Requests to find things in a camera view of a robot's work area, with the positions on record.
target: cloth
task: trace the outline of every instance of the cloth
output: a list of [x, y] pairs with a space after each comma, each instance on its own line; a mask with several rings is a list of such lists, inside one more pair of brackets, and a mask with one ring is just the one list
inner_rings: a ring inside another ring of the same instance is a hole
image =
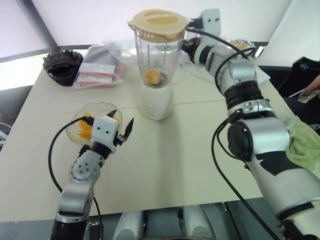
[[290, 138], [290, 146], [286, 156], [291, 162], [297, 164], [319, 178], [320, 172], [320, 136], [307, 124], [294, 116]]

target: robotic arm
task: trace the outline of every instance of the robotic arm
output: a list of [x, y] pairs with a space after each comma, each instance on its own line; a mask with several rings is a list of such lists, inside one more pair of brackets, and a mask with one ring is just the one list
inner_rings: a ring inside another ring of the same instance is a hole
[[[214, 16], [216, 21], [209, 21]], [[220, 33], [219, 10], [207, 9], [189, 27]], [[243, 40], [229, 43], [245, 52], [253, 46]], [[289, 134], [278, 120], [269, 100], [257, 84], [255, 65], [227, 45], [211, 42], [207, 36], [185, 41], [182, 49], [196, 64], [215, 77], [218, 90], [225, 97], [228, 122], [228, 147], [245, 161], [265, 200], [280, 220], [286, 239], [320, 238], [320, 180], [286, 157]]]
[[94, 186], [101, 168], [108, 156], [116, 152], [116, 146], [122, 145], [132, 131], [133, 119], [126, 127], [125, 134], [118, 135], [118, 122], [113, 119], [115, 113], [116, 110], [86, 121], [93, 125], [93, 143], [69, 169], [69, 181], [61, 193], [51, 240], [83, 239], [94, 199]]

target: blender lid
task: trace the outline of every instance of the blender lid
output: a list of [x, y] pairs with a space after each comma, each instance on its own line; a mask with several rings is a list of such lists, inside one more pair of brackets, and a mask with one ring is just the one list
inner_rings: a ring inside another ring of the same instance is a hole
[[173, 42], [184, 37], [187, 19], [173, 11], [149, 9], [139, 12], [128, 25], [142, 39]]

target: white table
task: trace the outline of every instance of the white table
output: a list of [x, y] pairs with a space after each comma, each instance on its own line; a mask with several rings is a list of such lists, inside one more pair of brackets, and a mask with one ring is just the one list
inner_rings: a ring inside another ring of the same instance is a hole
[[[106, 160], [95, 185], [102, 214], [237, 200], [211, 157], [211, 138], [227, 117], [227, 107], [213, 78], [206, 74], [194, 66], [179, 68], [172, 113], [154, 121], [139, 113], [136, 71], [128, 70], [120, 87], [84, 90], [60, 86], [42, 71], [0, 152], [0, 221], [55, 217], [60, 193], [48, 171], [50, 142], [78, 110], [98, 101], [115, 104], [124, 123], [134, 117], [130, 138]], [[277, 113], [291, 114], [269, 82], [260, 88]], [[221, 137], [227, 145], [225, 133]], [[53, 171], [62, 186], [80, 148], [66, 133], [54, 146]], [[261, 197], [243, 163], [219, 147], [216, 156], [245, 198]], [[97, 214], [94, 206], [91, 214]]]

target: human hand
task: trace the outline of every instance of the human hand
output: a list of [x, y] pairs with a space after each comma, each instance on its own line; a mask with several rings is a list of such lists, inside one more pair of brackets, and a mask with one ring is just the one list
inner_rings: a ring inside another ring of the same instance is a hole
[[320, 74], [300, 93], [299, 98], [306, 96], [310, 91], [318, 88], [320, 88]]

